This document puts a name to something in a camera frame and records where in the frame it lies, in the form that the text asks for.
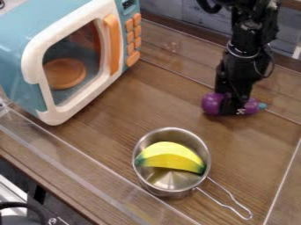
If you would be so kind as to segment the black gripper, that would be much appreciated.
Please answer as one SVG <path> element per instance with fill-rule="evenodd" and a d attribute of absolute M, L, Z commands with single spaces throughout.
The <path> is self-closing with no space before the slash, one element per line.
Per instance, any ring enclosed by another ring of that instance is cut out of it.
<path fill-rule="evenodd" d="M 255 58 L 243 59 L 224 53 L 216 66 L 216 93 L 223 94 L 219 113 L 221 115 L 247 115 L 246 103 L 233 95 L 248 97 L 252 84 L 268 76 L 267 66 L 272 66 L 272 56 L 260 53 Z"/>

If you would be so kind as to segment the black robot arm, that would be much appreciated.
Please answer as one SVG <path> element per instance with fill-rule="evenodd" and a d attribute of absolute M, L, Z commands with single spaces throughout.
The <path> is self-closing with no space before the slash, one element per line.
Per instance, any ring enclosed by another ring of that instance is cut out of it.
<path fill-rule="evenodd" d="M 231 38 L 216 66 L 213 91 L 201 98 L 208 115 L 250 115 L 266 105 L 250 97 L 255 82 L 274 70 L 270 42 L 276 38 L 279 0 L 196 0 L 204 12 L 231 10 Z"/>

